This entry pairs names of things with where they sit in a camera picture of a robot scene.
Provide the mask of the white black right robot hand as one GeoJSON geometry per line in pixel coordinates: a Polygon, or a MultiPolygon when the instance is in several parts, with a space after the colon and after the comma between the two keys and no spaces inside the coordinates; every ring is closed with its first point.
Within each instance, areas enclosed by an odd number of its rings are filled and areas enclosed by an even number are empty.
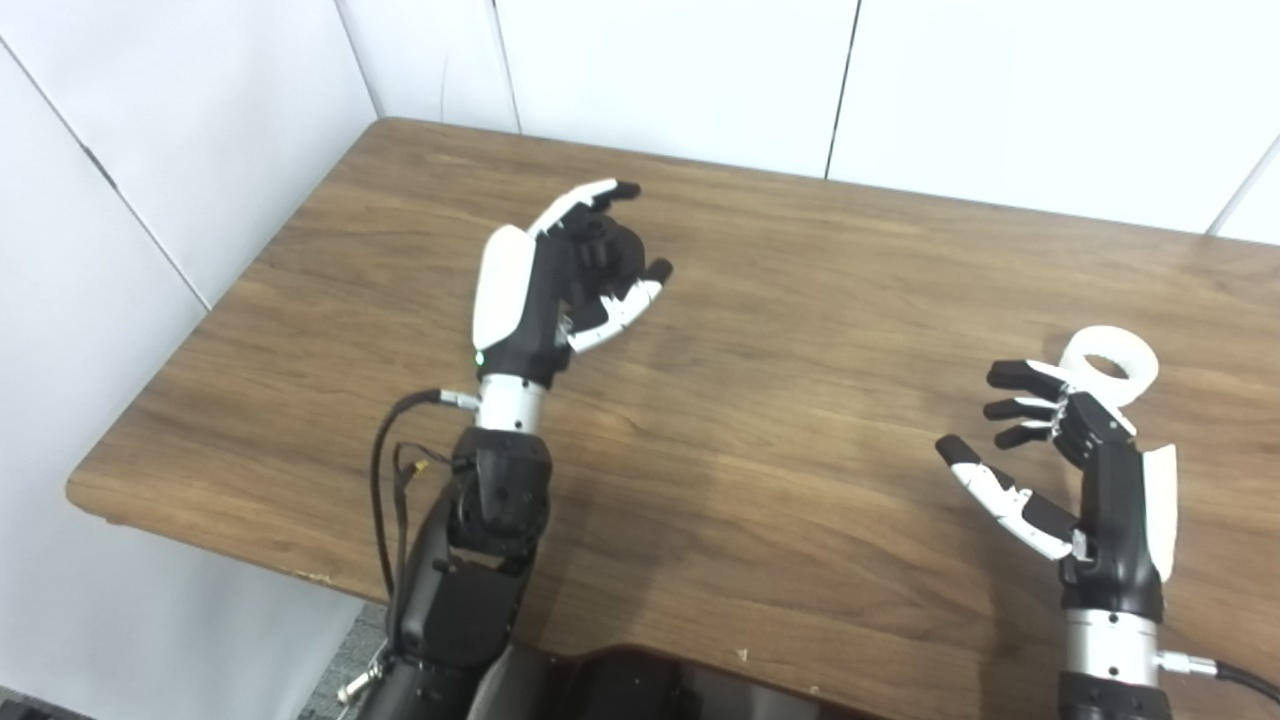
{"type": "Polygon", "coordinates": [[[1172,541],[1157,537],[1151,456],[1138,448],[1135,427],[1079,372],[1030,359],[998,360],[986,379],[1007,391],[983,409],[986,419],[1007,423],[995,446],[1052,445],[1082,473],[1080,507],[1069,511],[1019,486],[964,438],[948,434],[934,447],[954,479],[1006,532],[1059,565],[1066,610],[1162,623],[1172,541]]]}

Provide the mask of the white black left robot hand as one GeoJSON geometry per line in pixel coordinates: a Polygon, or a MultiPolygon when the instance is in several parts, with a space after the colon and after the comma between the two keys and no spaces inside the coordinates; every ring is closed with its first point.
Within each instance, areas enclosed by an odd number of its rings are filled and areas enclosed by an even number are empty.
{"type": "Polygon", "coordinates": [[[472,345],[477,378],[511,375],[549,389],[575,354],[630,328],[673,273],[646,259],[636,231],[611,215],[640,184],[598,179],[553,200],[527,225],[502,225],[485,242],[472,345]]]}

